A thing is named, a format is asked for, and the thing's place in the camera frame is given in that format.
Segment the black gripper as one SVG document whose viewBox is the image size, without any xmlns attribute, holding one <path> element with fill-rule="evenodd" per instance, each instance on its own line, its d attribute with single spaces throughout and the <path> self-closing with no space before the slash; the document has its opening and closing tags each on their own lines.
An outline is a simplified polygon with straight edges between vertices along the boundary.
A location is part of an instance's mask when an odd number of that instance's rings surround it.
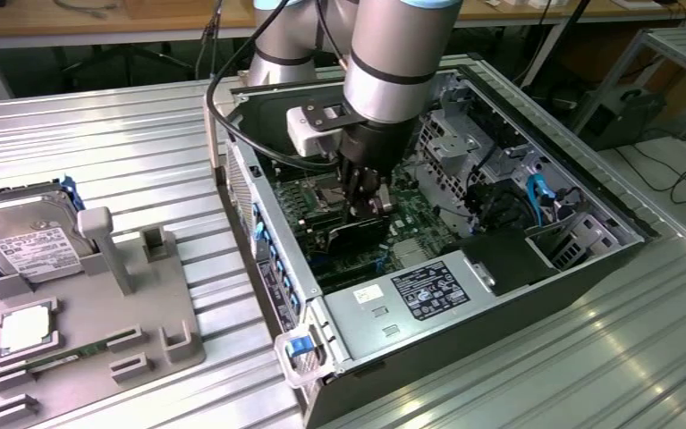
<svg viewBox="0 0 686 429">
<path fill-rule="evenodd" d="M 384 213 L 376 193 L 390 184 L 391 172 L 402 161 L 416 124 L 416 119 L 391 124 L 364 121 L 343 128 L 338 147 L 339 179 L 346 211 L 356 218 Z"/>
</svg>

